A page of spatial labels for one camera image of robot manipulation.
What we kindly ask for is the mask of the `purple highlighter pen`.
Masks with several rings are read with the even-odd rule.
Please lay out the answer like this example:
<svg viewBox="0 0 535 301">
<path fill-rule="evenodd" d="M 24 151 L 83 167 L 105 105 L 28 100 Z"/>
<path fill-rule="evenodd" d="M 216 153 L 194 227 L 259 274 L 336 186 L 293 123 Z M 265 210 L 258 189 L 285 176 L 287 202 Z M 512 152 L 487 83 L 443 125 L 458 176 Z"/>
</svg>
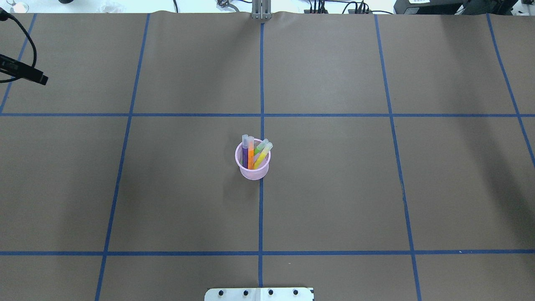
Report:
<svg viewBox="0 0 535 301">
<path fill-rule="evenodd" d="M 248 169 L 248 162 L 249 162 L 249 152 L 248 152 L 248 147 L 249 147 L 249 143 L 248 143 L 248 138 L 249 136 L 248 135 L 242 135 L 242 143 L 241 143 L 241 147 L 242 147 L 242 151 L 241 151 L 241 154 L 242 154 L 242 158 L 241 158 L 241 165 L 243 166 L 243 168 L 245 169 Z"/>
</svg>

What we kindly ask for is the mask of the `orange highlighter pen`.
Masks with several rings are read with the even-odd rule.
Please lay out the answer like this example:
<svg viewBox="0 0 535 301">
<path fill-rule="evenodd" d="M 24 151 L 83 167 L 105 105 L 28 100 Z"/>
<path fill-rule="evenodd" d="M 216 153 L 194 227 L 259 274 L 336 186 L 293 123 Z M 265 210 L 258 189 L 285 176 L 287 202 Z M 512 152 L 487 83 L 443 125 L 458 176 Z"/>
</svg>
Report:
<svg viewBox="0 0 535 301">
<path fill-rule="evenodd" d="M 254 148 L 255 148 L 255 138 L 253 136 L 247 137 L 247 168 L 249 170 L 253 169 L 254 165 Z"/>
</svg>

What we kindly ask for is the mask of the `green highlighter pen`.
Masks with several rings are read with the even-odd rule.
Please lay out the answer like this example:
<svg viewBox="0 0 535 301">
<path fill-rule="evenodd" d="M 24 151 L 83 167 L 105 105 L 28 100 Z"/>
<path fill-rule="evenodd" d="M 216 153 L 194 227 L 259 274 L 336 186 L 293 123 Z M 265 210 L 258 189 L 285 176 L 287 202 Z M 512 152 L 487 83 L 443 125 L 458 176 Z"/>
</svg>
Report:
<svg viewBox="0 0 535 301">
<path fill-rule="evenodd" d="M 256 141 L 256 142 L 258 143 L 256 144 L 256 147 L 254 148 L 254 156 L 258 155 L 259 153 L 263 151 L 265 146 L 269 143 L 269 139 L 264 139 L 262 141 Z"/>
</svg>

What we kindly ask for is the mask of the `yellow highlighter pen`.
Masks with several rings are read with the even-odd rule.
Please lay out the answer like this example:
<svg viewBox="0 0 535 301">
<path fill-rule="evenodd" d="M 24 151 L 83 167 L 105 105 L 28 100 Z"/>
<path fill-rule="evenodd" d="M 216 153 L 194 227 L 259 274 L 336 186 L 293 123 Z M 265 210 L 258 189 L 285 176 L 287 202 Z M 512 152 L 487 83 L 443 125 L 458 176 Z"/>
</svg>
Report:
<svg viewBox="0 0 535 301">
<path fill-rule="evenodd" d="M 253 168 L 258 169 L 262 165 L 262 162 L 266 159 L 267 155 L 270 153 L 270 150 L 273 148 L 273 143 L 268 142 L 260 152 L 257 160 L 254 162 Z"/>
</svg>

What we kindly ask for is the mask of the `pink translucent pen holder cup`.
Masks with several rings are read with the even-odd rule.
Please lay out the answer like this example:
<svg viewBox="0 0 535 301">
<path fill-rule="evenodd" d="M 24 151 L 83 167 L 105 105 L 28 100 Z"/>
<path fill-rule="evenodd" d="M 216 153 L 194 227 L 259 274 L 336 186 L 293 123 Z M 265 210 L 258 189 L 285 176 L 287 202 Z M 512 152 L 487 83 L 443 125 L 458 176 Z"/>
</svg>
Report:
<svg viewBox="0 0 535 301">
<path fill-rule="evenodd" d="M 247 150 L 243 152 L 242 142 L 237 145 L 234 153 L 235 162 L 243 177 L 253 181 L 263 179 L 267 175 L 271 157 L 271 151 L 267 153 L 260 151 L 254 157 L 249 156 Z"/>
</svg>

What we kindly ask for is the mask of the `clear plastic packet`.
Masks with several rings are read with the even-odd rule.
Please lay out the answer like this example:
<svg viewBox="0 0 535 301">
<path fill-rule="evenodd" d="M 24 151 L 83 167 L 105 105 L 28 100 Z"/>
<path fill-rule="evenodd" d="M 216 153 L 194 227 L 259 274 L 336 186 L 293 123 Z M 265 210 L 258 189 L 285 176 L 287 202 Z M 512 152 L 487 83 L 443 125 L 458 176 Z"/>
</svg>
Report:
<svg viewBox="0 0 535 301">
<path fill-rule="evenodd" d="M 99 7 L 99 13 L 125 13 L 126 7 L 115 0 L 105 0 Z"/>
</svg>

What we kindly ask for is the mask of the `black box with label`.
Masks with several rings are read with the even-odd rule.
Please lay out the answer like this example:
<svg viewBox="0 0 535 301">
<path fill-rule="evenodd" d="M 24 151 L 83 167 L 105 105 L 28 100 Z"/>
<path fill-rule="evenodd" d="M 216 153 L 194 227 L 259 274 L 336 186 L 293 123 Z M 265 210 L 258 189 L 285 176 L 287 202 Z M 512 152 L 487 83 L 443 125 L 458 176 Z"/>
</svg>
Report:
<svg viewBox="0 0 535 301">
<path fill-rule="evenodd" d="M 511 15 L 517 0 L 397 0 L 397 15 Z"/>
</svg>

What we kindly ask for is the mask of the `aluminium frame post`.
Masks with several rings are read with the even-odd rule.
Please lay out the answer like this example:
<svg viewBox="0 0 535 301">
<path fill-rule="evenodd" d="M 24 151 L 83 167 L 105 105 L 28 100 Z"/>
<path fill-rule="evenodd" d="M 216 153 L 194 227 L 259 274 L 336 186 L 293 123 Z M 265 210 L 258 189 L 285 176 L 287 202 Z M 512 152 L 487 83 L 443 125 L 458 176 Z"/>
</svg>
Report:
<svg viewBox="0 0 535 301">
<path fill-rule="evenodd" d="M 273 16 L 271 0 L 251 0 L 252 2 L 252 19 L 269 20 Z"/>
</svg>

